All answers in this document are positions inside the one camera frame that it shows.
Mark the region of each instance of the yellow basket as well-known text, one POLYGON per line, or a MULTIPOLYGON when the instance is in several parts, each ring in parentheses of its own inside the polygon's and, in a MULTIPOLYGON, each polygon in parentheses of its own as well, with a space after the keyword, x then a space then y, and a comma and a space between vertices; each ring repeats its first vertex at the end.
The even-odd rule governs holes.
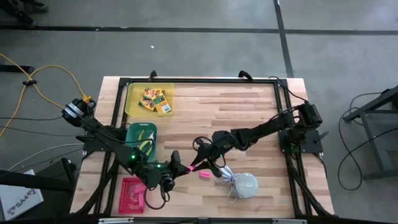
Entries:
POLYGON ((174 84, 173 83, 132 83, 127 90, 125 112, 130 116, 173 116, 174 111, 174 84), (150 111, 138 105, 144 95, 145 89, 165 90, 165 97, 172 110, 168 113, 158 113, 150 111))

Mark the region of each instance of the pink object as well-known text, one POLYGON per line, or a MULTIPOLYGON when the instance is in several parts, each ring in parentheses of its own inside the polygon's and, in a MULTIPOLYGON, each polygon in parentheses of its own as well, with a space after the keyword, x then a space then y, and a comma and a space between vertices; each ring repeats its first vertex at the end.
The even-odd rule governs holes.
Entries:
POLYGON ((210 178, 211 177, 211 173, 206 172, 206 171, 200 171, 199 172, 199 177, 203 177, 203 178, 210 178))
POLYGON ((145 191, 145 189, 146 189, 146 187, 145 187, 145 186, 142 186, 142 187, 136 187, 136 188, 134 189, 134 193, 135 193, 135 194, 138 194, 139 192, 143 192, 143 191, 145 191))
POLYGON ((138 195, 138 207, 144 208, 144 194, 140 193, 138 195))
POLYGON ((143 194, 135 194, 135 189, 145 187, 142 181, 135 177, 123 178, 120 201, 119 201, 119 214, 142 214, 144 213, 145 206, 140 207, 139 197, 142 195, 142 201, 144 201, 143 194))

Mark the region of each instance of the black floor stripe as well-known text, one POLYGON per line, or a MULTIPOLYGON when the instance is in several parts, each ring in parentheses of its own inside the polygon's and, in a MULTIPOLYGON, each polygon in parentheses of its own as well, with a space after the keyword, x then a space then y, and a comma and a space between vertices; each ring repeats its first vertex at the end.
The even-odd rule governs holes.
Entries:
POLYGON ((282 45, 282 53, 284 56, 287 78, 294 78, 292 61, 290 60, 289 48, 287 47, 284 21, 282 19, 282 13, 280 11, 280 6, 279 6, 278 0, 274 0, 274 6, 275 6, 276 19, 278 22, 278 28, 280 30, 280 32, 279 32, 280 44, 282 45))
POLYGON ((310 30, 285 29, 286 34, 308 35, 398 35, 398 30, 310 30))
POLYGON ((251 28, 174 28, 174 27, 91 27, 91 26, 37 26, 29 29, 25 26, 0 24, 0 29, 8 30, 47 30, 47 31, 83 31, 83 32, 207 32, 207 33, 243 33, 277 34, 278 29, 251 28))

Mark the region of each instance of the green basket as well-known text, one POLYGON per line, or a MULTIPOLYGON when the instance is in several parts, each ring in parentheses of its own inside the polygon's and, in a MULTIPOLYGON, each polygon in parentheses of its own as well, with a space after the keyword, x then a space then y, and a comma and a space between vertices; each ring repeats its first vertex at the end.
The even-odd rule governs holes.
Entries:
MULTIPOLYGON (((146 123, 146 122, 140 122, 140 123, 133 123, 130 125, 129 129, 127 130, 127 135, 126 135, 126 142, 129 141, 137 141, 139 140, 139 136, 141 136, 141 139, 149 139, 149 136, 154 133, 154 142, 152 145, 152 149, 149 149, 148 147, 143 147, 142 150, 147 151, 148 155, 148 162, 154 162, 155 161, 155 155, 156 155, 156 142, 157 142, 157 128, 154 123, 146 123)), ((137 142, 137 143, 127 143, 128 146, 130 147, 138 147, 142 144, 143 142, 137 142)))

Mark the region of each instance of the concrete floor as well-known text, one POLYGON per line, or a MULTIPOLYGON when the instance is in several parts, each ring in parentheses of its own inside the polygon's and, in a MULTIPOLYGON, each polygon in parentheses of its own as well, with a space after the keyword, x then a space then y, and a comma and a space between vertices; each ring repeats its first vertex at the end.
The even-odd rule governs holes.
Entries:
MULTIPOLYGON (((43 1, 49 4, 50 12, 35 16, 40 24, 277 28, 272 0, 43 1)), ((398 2, 394 0, 280 0, 280 6, 286 29, 398 29, 398 2)), ((13 19, 0 12, 0 21, 13 19)), ((339 186, 336 176, 338 163, 346 154, 338 135, 338 119, 354 96, 397 85, 397 41, 395 35, 287 35, 294 76, 305 79, 310 101, 321 112, 324 123, 320 131, 330 132, 322 142, 333 206, 341 217, 398 222, 397 177, 363 182, 359 190, 349 192, 339 186)), ((95 98, 103 76, 148 75, 153 69, 159 75, 175 76, 234 77, 240 70, 254 77, 287 76, 279 34, 0 30, 0 53, 37 68, 48 64, 68 68, 84 91, 95 98)), ((60 70, 44 71, 37 79, 42 92, 60 104, 80 97, 72 79, 60 70)), ((10 116, 25 76, 2 73, 0 80, 0 116, 10 116)), ((360 98, 355 105, 371 98, 360 98)), ((41 99, 33 88, 27 91, 18 117, 57 116, 59 110, 41 99)), ((11 126, 55 134, 81 132, 61 119, 43 122, 40 127, 35 124, 13 121, 11 126)), ((363 129, 354 124, 344 124, 343 134, 351 148, 366 140, 363 129)), ((73 137, 7 130, 0 138, 0 169, 8 169, 46 147, 75 142, 73 137)), ((73 149, 78 147, 47 152, 25 166, 73 149)), ((364 173, 376 170, 368 146, 355 156, 364 173)), ((80 152, 68 158, 79 164, 80 152)), ((348 159, 342 167, 342 181, 353 187, 358 180, 358 170, 348 159)))

